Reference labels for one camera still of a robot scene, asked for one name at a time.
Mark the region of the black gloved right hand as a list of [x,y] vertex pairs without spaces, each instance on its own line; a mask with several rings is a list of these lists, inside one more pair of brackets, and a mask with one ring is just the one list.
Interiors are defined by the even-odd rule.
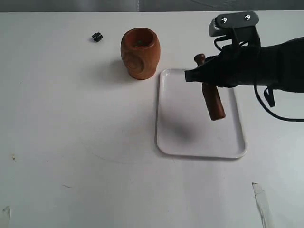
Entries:
[[217,87],[252,86],[257,76],[260,48],[245,46],[235,51],[224,48],[217,56],[208,57],[205,63],[185,71],[186,82],[202,82]]

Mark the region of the black sleeved right forearm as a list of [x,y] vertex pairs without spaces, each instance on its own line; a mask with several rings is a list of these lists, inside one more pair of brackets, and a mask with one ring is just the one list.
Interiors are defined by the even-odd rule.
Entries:
[[304,91],[304,38],[295,38],[279,45],[263,47],[259,53],[258,80],[286,92]]

